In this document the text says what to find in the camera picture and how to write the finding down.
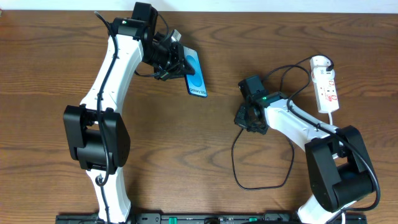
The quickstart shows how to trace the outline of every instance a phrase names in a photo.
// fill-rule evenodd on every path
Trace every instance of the power strip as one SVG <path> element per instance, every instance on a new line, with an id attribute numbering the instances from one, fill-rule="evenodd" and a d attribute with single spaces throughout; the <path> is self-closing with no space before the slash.
<path id="1" fill-rule="evenodd" d="M 331 113 L 339 108 L 335 85 L 335 71 L 327 71 L 331 65 L 324 56 L 311 58 L 311 78 L 317 98 L 319 113 Z"/>

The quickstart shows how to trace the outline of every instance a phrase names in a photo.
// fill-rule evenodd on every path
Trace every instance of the blue circle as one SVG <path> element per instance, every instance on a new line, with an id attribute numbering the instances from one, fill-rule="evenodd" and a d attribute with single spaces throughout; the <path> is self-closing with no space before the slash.
<path id="1" fill-rule="evenodd" d="M 187 56 L 187 61 L 188 63 L 195 69 L 195 74 L 194 75 L 188 75 L 189 80 L 194 84 L 196 87 L 201 87 L 202 84 L 202 75 L 201 75 L 201 70 L 199 67 L 199 64 L 196 62 L 196 60 L 191 56 Z"/>

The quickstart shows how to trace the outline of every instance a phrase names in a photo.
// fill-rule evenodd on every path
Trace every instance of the wooden table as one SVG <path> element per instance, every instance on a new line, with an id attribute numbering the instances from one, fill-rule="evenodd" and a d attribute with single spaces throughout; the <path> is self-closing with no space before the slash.
<path id="1" fill-rule="evenodd" d="M 100 12 L 108 20 L 131 12 Z M 311 190 L 305 154 L 286 186 L 247 192 L 234 181 L 233 123 L 243 98 L 238 82 L 323 53 L 335 62 L 339 127 L 361 131 L 377 172 L 382 200 L 370 223 L 396 223 L 398 214 L 398 16 L 296 13 L 162 13 L 182 42 L 200 55 L 208 98 L 187 94 L 182 79 L 134 77 L 123 120 L 131 137 L 124 166 L 137 210 L 165 213 L 263 213 L 295 210 Z M 157 26 L 164 32 L 164 25 Z M 0 222 L 53 223 L 59 213 L 98 209 L 93 185 L 69 155 L 62 114 L 93 84 L 107 46 L 106 29 L 92 12 L 5 11 L 0 17 Z M 309 68 L 309 62 L 303 64 Z M 140 65 L 141 73 L 151 72 Z M 266 87 L 274 91 L 280 74 Z M 286 78 L 291 94 L 306 82 Z M 319 114 L 313 87 L 295 103 Z M 236 146 L 240 181 L 247 186 L 283 181 L 291 150 L 276 131 L 244 132 Z M 357 206 L 372 203 L 374 194 Z"/>

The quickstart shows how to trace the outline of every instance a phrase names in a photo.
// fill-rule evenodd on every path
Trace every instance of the wood grain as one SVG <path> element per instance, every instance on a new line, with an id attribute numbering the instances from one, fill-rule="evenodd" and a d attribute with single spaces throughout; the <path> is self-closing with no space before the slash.
<path id="1" fill-rule="evenodd" d="M 101 12 L 105 18 L 130 12 Z M 123 117 L 131 137 L 124 169 L 137 209 L 165 213 L 262 213 L 294 210 L 311 195 L 305 155 L 297 149 L 282 189 L 246 192 L 234 182 L 233 119 L 237 84 L 253 74 L 315 53 L 335 62 L 340 127 L 357 127 L 377 172 L 382 200 L 369 223 L 398 214 L 398 16 L 374 14 L 164 12 L 182 42 L 200 55 L 208 98 L 189 96 L 183 80 L 134 77 Z M 106 30 L 92 12 L 6 11 L 0 17 L 0 223 L 53 223 L 59 213 L 98 209 L 92 183 L 70 158 L 62 113 L 92 85 L 106 50 Z M 139 72 L 151 72 L 140 65 Z M 276 90 L 280 74 L 266 87 Z M 285 92 L 305 83 L 292 70 Z M 318 114 L 313 87 L 295 100 Z M 243 133 L 236 166 L 244 185 L 283 181 L 291 157 L 283 135 Z M 374 195 L 358 206 L 369 205 Z"/>

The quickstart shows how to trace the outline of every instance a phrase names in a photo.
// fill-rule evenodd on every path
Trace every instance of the white wall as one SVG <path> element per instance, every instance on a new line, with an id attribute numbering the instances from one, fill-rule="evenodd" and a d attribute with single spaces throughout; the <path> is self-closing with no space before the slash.
<path id="1" fill-rule="evenodd" d="M 398 13 L 398 0 L 140 0 L 158 11 Z M 0 8 L 131 11 L 130 0 L 0 0 Z"/>

